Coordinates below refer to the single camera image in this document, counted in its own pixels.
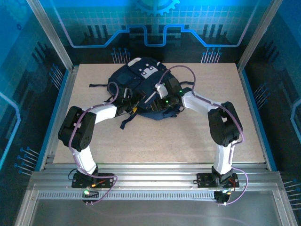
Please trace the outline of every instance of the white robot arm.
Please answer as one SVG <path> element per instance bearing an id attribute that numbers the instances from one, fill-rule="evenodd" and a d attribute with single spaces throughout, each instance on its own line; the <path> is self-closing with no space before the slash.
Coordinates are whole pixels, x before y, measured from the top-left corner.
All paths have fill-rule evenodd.
<path id="1" fill-rule="evenodd" d="M 208 102 L 205 102 L 204 100 L 196 98 L 195 95 L 193 95 L 191 91 L 185 93 L 182 97 L 183 106 L 206 116 L 211 110 L 218 109 L 217 106 L 211 105 Z M 221 103 L 219 102 L 209 100 L 205 97 L 202 98 L 206 99 L 211 103 L 221 105 Z M 213 168 L 221 175 L 228 173 L 232 169 L 232 158 L 234 151 L 233 144 L 235 143 L 236 141 L 232 141 L 227 146 L 216 144 L 216 154 Z"/>
<path id="2" fill-rule="evenodd" d="M 90 112 L 96 114 L 95 124 L 97 124 L 106 119 L 114 118 L 116 115 L 116 111 L 117 111 L 117 107 L 115 105 L 108 104 L 105 106 L 94 108 Z M 76 161 L 79 163 L 78 171 L 83 174 L 84 171 L 89 174 L 93 174 L 95 172 L 95 169 L 97 168 L 97 164 L 93 160 L 91 150 L 90 150 L 90 145 L 88 145 L 88 147 L 81 150 L 80 152 L 78 152 L 74 148 L 73 150 L 75 150 L 75 152 L 73 153 L 73 157 L 76 158 L 77 159 Z"/>

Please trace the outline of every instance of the transparent acrylic panel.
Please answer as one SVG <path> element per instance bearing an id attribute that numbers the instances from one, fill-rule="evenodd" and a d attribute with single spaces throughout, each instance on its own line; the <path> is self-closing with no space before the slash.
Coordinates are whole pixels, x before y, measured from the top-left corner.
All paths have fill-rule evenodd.
<path id="1" fill-rule="evenodd" d="M 13 225 L 66 69 L 28 4 L 0 1 L 0 225 Z"/>
<path id="2" fill-rule="evenodd" d="M 75 64 L 124 63 L 141 55 L 222 63 L 238 62 L 270 0 L 41 3 Z"/>
<path id="3" fill-rule="evenodd" d="M 300 9 L 298 0 L 282 2 L 245 68 L 277 169 L 284 182 L 297 179 L 286 185 L 294 209 L 301 203 Z"/>

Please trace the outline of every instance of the beige tabletop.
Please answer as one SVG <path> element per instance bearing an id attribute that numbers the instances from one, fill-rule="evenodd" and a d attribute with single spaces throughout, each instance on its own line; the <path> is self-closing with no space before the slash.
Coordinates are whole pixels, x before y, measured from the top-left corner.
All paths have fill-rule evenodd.
<path id="1" fill-rule="evenodd" d="M 167 68 L 176 64 L 165 64 Z M 233 161 L 264 162 L 246 97 L 235 64 L 185 64 L 197 76 L 195 92 L 218 102 L 233 103 L 243 125 L 246 141 L 237 145 Z M 90 83 L 103 84 L 122 65 L 80 65 L 69 107 L 90 107 L 110 97 L 106 88 L 89 88 Z M 193 81 L 185 68 L 172 74 L 179 81 Z M 90 144 L 95 162 L 192 162 L 212 163 L 215 143 L 209 132 L 208 118 L 185 109 L 177 118 L 161 121 L 136 116 L 120 129 L 128 115 L 95 125 Z M 60 141 L 54 163 L 73 163 L 73 157 Z"/>

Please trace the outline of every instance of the backpack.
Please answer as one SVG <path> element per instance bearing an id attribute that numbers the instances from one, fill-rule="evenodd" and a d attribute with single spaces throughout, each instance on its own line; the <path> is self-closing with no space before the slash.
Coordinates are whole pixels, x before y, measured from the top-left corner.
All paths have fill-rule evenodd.
<path id="1" fill-rule="evenodd" d="M 161 99 L 156 92 L 155 85 L 159 82 L 162 74 L 167 68 L 159 61 L 143 57 L 135 58 L 128 64 L 119 68 L 108 80 L 118 85 L 119 93 L 113 102 L 117 106 L 116 116 L 124 111 L 130 113 L 130 117 L 124 120 L 120 126 L 124 129 L 125 124 L 131 121 L 136 115 L 141 115 L 154 120 L 177 117 L 182 112 L 180 108 L 181 97 L 178 95 L 182 90 L 181 84 L 193 84 L 192 82 L 179 82 L 170 72 L 168 72 L 161 83 L 168 91 L 168 96 Z M 116 87 L 108 84 L 90 84 L 89 87 L 106 86 L 108 92 L 112 95 L 109 100 L 115 96 Z"/>

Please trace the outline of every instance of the backpack strap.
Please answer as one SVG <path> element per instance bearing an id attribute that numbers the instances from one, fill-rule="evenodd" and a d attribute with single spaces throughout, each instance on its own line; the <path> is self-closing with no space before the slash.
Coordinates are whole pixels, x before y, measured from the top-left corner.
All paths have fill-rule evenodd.
<path id="1" fill-rule="evenodd" d="M 133 118 L 134 118 L 136 115 L 137 115 L 137 113 L 134 113 L 134 114 L 132 114 L 128 119 L 123 120 L 123 122 L 121 123 L 120 128 L 121 128 L 121 129 L 124 129 L 124 127 L 126 126 L 126 124 L 127 124 L 129 121 L 133 120 Z"/>
<path id="2" fill-rule="evenodd" d="M 90 84 L 89 85 L 89 87 L 98 87 L 98 86 L 107 87 L 108 84 Z"/>

